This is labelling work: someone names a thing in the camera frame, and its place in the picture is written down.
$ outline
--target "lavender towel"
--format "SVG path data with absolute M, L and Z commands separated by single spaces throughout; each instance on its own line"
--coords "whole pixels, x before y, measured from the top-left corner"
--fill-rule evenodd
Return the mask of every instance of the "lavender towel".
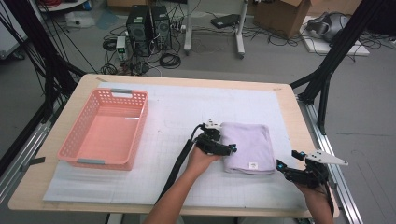
M 228 173 L 269 175 L 276 170 L 276 160 L 266 125 L 224 122 L 221 124 L 221 143 L 236 144 L 238 149 L 224 157 Z

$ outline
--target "wire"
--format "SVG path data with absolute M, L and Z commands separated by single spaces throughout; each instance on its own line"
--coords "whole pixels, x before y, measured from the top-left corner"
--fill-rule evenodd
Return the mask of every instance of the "wire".
M 180 57 L 176 54 L 165 53 L 160 58 L 160 66 L 166 69 L 175 69 L 181 65 Z

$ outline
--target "human hand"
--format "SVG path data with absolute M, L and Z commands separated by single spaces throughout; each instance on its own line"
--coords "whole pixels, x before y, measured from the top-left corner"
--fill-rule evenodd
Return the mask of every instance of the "human hand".
M 220 159 L 221 156 L 207 155 L 200 148 L 194 146 L 189 156 L 189 163 L 185 173 L 191 174 L 195 177 L 201 175 L 212 161 Z

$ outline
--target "desktop computer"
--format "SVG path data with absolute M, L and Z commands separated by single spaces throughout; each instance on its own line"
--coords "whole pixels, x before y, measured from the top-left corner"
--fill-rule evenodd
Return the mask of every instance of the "desktop computer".
M 170 20 L 165 6 L 151 8 L 152 23 L 154 26 L 154 38 L 157 49 L 171 49 L 172 38 Z
M 134 56 L 148 57 L 150 55 L 149 45 L 154 38 L 149 7 L 146 5 L 132 6 L 126 22 L 126 28 Z

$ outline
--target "white paper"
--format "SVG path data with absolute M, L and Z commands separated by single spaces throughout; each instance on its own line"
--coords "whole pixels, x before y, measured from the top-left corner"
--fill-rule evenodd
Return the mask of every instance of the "white paper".
M 154 204 L 192 130 L 209 119 L 218 124 L 267 125 L 276 158 L 290 167 L 296 164 L 276 95 L 271 91 L 105 82 L 100 87 L 148 92 L 148 117 L 134 167 L 128 172 L 95 170 L 60 161 L 45 201 Z M 185 205 L 305 208 L 301 192 L 280 172 L 228 174 L 222 161 L 213 162 L 199 177 Z

